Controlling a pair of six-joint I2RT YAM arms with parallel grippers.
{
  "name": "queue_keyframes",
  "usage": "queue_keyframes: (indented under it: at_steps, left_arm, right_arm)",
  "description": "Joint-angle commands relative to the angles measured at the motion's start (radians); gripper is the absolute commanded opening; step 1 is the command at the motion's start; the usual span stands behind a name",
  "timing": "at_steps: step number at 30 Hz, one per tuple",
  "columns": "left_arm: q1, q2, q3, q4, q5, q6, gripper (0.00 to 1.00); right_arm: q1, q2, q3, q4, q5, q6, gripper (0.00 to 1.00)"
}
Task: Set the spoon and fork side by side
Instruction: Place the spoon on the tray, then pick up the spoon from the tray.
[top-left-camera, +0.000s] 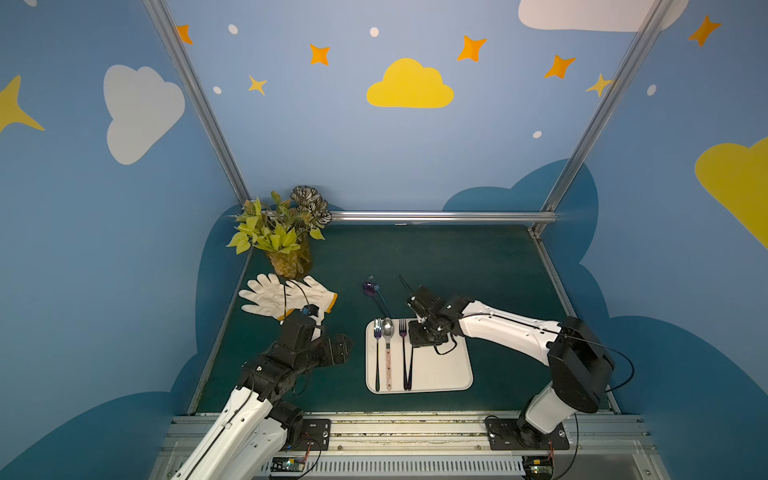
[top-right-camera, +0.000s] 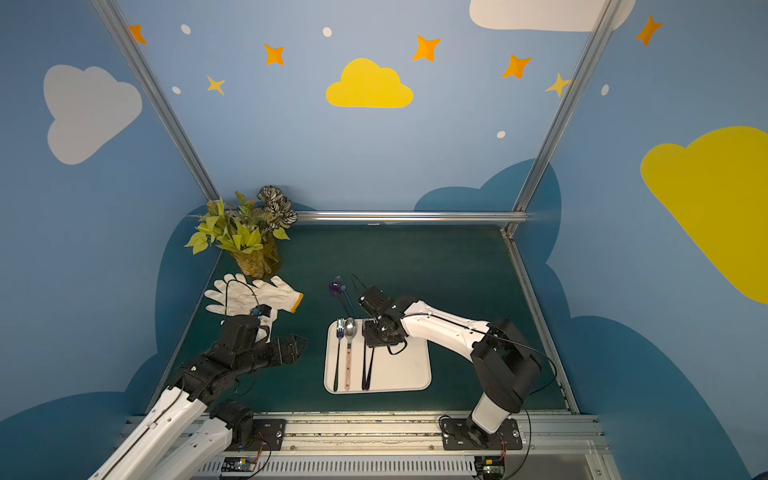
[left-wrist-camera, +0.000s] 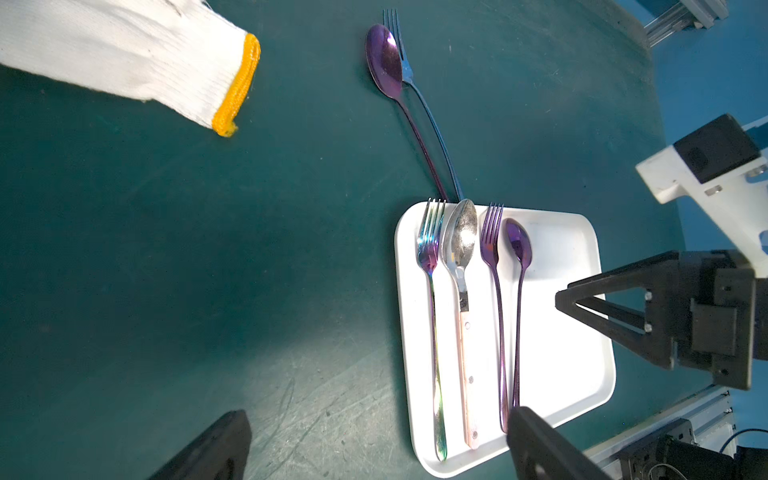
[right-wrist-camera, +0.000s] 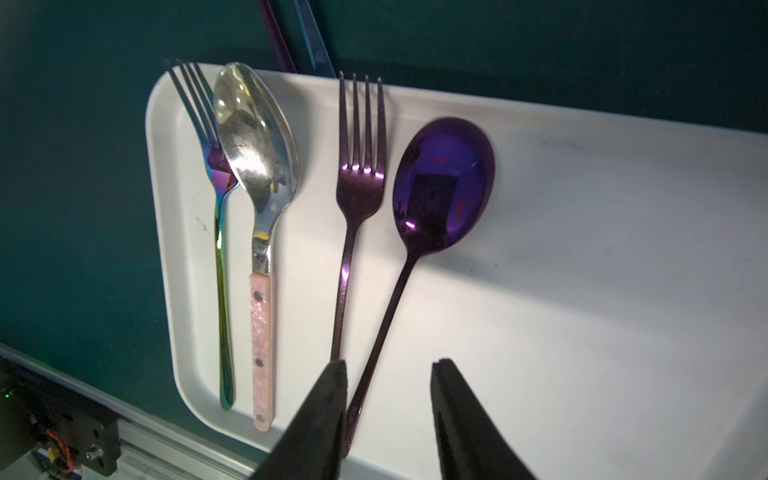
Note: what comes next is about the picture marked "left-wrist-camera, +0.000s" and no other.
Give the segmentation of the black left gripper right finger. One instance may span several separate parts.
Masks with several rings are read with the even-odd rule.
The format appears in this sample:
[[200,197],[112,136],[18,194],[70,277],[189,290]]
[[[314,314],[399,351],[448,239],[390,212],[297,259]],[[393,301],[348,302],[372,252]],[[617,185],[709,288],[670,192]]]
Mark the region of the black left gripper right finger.
[[510,409],[507,444],[518,479],[609,479],[529,407]]

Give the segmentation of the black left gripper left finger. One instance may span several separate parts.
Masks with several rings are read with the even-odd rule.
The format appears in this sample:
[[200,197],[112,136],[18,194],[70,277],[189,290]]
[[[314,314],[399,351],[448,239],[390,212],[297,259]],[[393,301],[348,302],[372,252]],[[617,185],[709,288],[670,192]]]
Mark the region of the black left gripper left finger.
[[251,441],[251,425],[246,412],[229,411],[150,479],[243,479]]

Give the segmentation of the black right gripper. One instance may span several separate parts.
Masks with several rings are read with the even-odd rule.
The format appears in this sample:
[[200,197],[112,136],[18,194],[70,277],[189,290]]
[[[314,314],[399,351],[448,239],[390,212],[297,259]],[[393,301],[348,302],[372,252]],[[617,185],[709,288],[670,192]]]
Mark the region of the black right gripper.
[[[636,289],[645,311],[604,298]],[[651,364],[707,371],[721,386],[749,390],[767,357],[767,280],[736,250],[655,255],[570,283],[555,306]]]

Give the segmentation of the purple fork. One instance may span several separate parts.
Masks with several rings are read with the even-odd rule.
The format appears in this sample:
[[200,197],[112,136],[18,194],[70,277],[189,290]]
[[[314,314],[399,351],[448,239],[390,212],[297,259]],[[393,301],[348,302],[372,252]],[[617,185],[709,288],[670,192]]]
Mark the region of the purple fork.
[[481,229],[481,257],[488,266],[491,277],[494,282],[494,292],[497,301],[498,315],[498,397],[499,397],[499,422],[503,433],[508,432],[508,386],[507,386],[507,368],[505,351],[505,331],[503,320],[503,304],[500,280],[498,275],[498,236],[501,227],[504,207],[502,205],[490,204],[485,212],[484,222]]

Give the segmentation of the silver spoon pink handle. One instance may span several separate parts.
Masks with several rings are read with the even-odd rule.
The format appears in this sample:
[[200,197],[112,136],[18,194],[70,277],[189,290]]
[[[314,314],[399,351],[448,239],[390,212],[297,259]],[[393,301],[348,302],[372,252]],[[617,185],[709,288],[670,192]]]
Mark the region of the silver spoon pink handle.
[[479,431],[472,413],[475,377],[471,342],[474,332],[466,269],[473,256],[477,236],[478,216],[475,205],[470,199],[463,199],[451,211],[443,227],[441,255],[457,294],[456,338],[464,441],[472,450],[478,448]]

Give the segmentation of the rainbow iridescent fork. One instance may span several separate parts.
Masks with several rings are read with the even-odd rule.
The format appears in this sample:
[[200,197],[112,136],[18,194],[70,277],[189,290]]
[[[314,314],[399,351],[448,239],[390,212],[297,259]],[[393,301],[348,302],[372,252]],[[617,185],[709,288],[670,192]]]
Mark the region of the rainbow iridescent fork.
[[416,240],[417,261],[420,268],[426,274],[428,285],[428,311],[430,314],[432,360],[433,434],[435,454],[440,462],[446,460],[448,448],[439,367],[437,316],[433,275],[439,260],[439,236],[444,218],[445,205],[446,202],[443,200],[429,199],[427,201]]

